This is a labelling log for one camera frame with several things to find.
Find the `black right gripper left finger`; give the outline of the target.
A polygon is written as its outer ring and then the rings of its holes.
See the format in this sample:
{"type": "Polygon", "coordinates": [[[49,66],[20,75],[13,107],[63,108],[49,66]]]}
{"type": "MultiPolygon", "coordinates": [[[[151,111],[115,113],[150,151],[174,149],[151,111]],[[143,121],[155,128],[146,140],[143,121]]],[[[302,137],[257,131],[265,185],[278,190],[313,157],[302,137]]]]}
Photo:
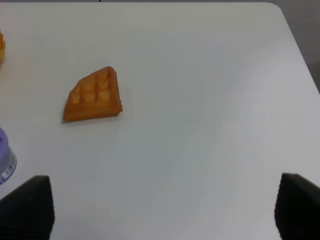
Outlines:
{"type": "Polygon", "coordinates": [[[36,175],[0,200],[2,240],[48,240],[55,223],[50,178],[36,175]]]}

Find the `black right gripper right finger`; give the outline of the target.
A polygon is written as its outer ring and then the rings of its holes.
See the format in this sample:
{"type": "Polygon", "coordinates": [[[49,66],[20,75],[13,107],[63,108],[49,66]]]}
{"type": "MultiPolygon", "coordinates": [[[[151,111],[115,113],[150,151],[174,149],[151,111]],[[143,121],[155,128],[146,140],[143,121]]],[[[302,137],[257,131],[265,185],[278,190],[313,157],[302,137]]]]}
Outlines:
{"type": "Polygon", "coordinates": [[[299,174],[283,173],[274,220],[282,240],[318,240],[320,188],[299,174]]]}

